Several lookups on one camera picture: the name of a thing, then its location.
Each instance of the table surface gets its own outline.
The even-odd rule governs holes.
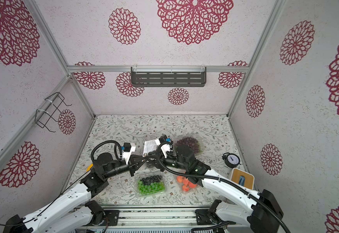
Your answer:
[[[106,140],[116,140],[121,145],[124,142],[133,142],[137,146],[133,154],[142,155],[144,142],[158,138],[163,134],[171,138],[196,134],[205,147],[201,154],[196,154],[196,158],[225,177],[228,177],[231,168],[225,165],[221,156],[225,152],[235,153],[239,156],[226,116],[100,115],[96,119],[69,183],[71,184],[85,173],[87,167],[92,163],[91,151],[99,143]],[[100,147],[96,151],[95,157],[103,152],[114,155],[113,144],[105,144]],[[245,170],[242,161],[238,168]],[[143,165],[135,175],[145,172],[151,172],[151,170]],[[135,177],[131,177],[129,173],[123,173],[109,178],[107,188],[93,200],[96,200],[100,205],[146,206],[202,206],[212,204],[215,199],[227,201],[219,193],[200,186],[189,193],[183,193],[174,175],[167,171],[162,174],[166,193],[137,198]]]

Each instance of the black cable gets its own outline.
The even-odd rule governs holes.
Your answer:
[[[15,227],[15,226],[21,226],[21,225],[23,225],[23,224],[25,224],[25,223],[28,223],[28,222],[30,222],[30,221],[32,221],[33,219],[30,219],[29,221],[26,221],[26,222],[24,222],[24,223],[20,223],[20,224],[16,224],[16,225],[5,225],[5,224],[0,224],[0,226],[4,226],[4,227]]]
[[[69,187],[67,187],[63,192],[60,193],[60,195],[58,197],[56,197],[52,202],[51,204],[49,204],[42,212],[40,212],[40,214],[37,215],[40,216],[46,209],[48,209],[48,207],[50,207],[64,192],[66,192],[66,190],[68,190],[71,186],[73,186],[73,184],[75,184],[80,178],[82,178],[85,174],[87,174],[87,172],[89,171],[86,171],[83,175],[81,175],[81,177],[79,177],[77,180],[74,181],[74,183],[70,184]]]
[[[68,190],[73,184],[75,184],[80,178],[82,178],[85,174],[87,174],[87,172],[86,173],[84,173],[81,177],[79,177],[77,180],[75,180],[74,181],[74,183],[72,183],[69,187],[67,187],[66,189],[65,189],[65,191],[66,190]],[[41,215],[48,207],[50,207],[65,191],[63,191],[56,199],[54,199],[52,202],[51,202],[51,204],[49,204],[42,212],[40,212],[40,214],[38,214],[37,215],[37,217],[39,216],[39,215]],[[25,223],[28,223],[28,222],[30,222],[30,221],[32,221],[32,220],[34,220],[34,218],[32,218],[32,219],[30,219],[29,221],[26,221],[26,222],[23,222],[23,223],[19,223],[19,224],[16,224],[16,225],[5,225],[5,224],[0,224],[0,226],[4,226],[4,227],[15,227],[15,226],[21,226],[21,225],[24,225]]]
[[[184,176],[183,173],[172,171],[171,169],[167,168],[167,166],[161,160],[161,156],[160,156],[161,147],[165,144],[171,144],[171,143],[170,142],[162,142],[157,148],[157,160],[159,161],[159,164],[161,165],[161,167],[163,167],[169,173],[172,173],[172,174],[177,175],[177,176]],[[201,179],[218,180],[218,181],[222,181],[224,183],[227,183],[227,184],[233,186],[234,188],[241,191],[243,194],[247,195],[248,198],[251,198],[255,202],[259,203],[266,211],[268,211],[277,220],[277,222],[282,226],[282,228],[284,229],[284,231],[286,233],[290,233],[290,230],[288,229],[288,227],[285,225],[285,223],[278,217],[278,215],[273,210],[271,210],[267,205],[265,205],[261,200],[259,200],[259,198],[256,198],[254,195],[251,195],[249,192],[247,192],[243,188],[239,187],[237,184],[233,183],[232,181],[226,180],[226,179],[223,179],[223,178],[219,178],[219,177],[216,177],[216,176],[207,176],[207,175],[185,174],[185,176],[186,177],[201,178]]]
[[[217,225],[210,226],[210,227],[195,227],[195,228],[192,228],[192,229],[190,230],[190,232],[191,232],[191,233],[194,233],[194,231],[196,231],[196,230],[213,230],[213,229],[215,229],[215,228],[227,226],[227,225],[229,225],[229,224],[231,224],[231,223],[232,223],[232,221],[225,221],[225,222],[221,222],[221,223],[219,223],[219,224],[217,224]]]
[[[92,160],[92,162],[95,161],[95,158],[93,157],[93,155],[95,154],[96,150],[97,150],[99,147],[101,147],[102,145],[105,145],[105,144],[107,144],[107,143],[114,143],[116,146],[118,146],[120,155],[123,154],[123,152],[122,152],[122,147],[120,146],[120,144],[119,144],[117,141],[114,141],[114,140],[107,140],[107,141],[101,142],[101,143],[98,144],[95,148],[93,148],[93,150],[92,150],[92,152],[91,152],[91,160]],[[114,150],[114,154],[115,154],[115,157],[117,158],[117,160],[119,160],[118,154],[117,154],[117,151],[116,151],[116,150]]]

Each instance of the cherry tomato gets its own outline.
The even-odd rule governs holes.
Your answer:
[[[183,186],[182,186],[182,190],[183,190],[184,192],[188,192],[188,191],[190,190],[190,188],[189,188],[187,185],[183,185]]]
[[[192,188],[192,189],[194,189],[195,187],[197,187],[197,184],[193,184],[193,183],[191,183],[190,181],[189,181],[189,187],[190,188]]]
[[[183,176],[177,176],[177,182],[182,183],[182,180],[184,179]]]
[[[188,180],[187,178],[184,178],[184,179],[182,180],[182,183],[183,183],[184,185],[188,185],[188,184],[189,184],[189,180]]]

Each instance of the alarm clock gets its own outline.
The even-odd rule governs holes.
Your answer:
[[[236,154],[228,152],[222,155],[222,159],[224,160],[225,164],[230,168],[237,167],[241,162],[241,160]]]

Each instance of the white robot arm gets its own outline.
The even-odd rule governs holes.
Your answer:
[[[271,193],[266,190],[259,193],[228,180],[208,165],[196,160],[188,146],[178,147],[176,156],[173,156],[172,151],[168,151],[168,148],[161,151],[162,145],[172,142],[167,140],[165,135],[159,140],[157,155],[145,158],[131,155],[135,147],[131,147],[129,143],[125,143],[124,147],[120,147],[114,141],[100,143],[91,153],[93,161],[91,172],[79,184],[67,190],[54,202],[23,218],[19,218],[18,215],[12,217],[7,221],[8,226],[5,227],[3,233],[64,233],[88,223],[106,224],[104,223],[103,208],[95,201],[86,203],[76,212],[69,212],[107,187],[108,178],[126,171],[130,171],[133,176],[135,171],[146,161],[151,161],[161,171],[167,170],[173,174],[176,172],[168,169],[167,166],[185,169],[186,173],[179,173],[179,175],[188,177],[192,183],[217,191],[236,203],[236,205],[230,205],[216,200],[209,210],[210,218],[214,219],[216,223],[233,221],[250,226],[255,233],[276,233],[278,231],[279,225],[282,224],[276,218],[280,220],[283,217],[283,212]],[[124,159],[113,160],[111,154],[102,153],[94,160],[93,155],[96,149],[104,143],[110,142],[117,143],[119,149],[125,151],[125,156],[121,156]]]

